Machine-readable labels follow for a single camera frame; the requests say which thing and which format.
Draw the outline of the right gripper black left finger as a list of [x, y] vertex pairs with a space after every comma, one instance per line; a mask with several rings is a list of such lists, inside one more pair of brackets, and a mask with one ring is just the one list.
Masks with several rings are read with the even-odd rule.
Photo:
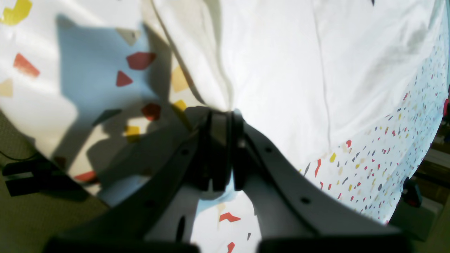
[[209, 109], [156, 175], [94, 220], [56, 235], [44, 253], [199, 253], [190, 242], [201, 194], [231, 178], [233, 112]]

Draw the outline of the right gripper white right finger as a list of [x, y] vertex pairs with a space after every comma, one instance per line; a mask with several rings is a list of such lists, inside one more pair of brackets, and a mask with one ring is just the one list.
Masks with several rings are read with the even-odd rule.
[[262, 236], [257, 253], [412, 253], [410, 240], [341, 205], [314, 186], [275, 145], [232, 112], [235, 186], [251, 200]]

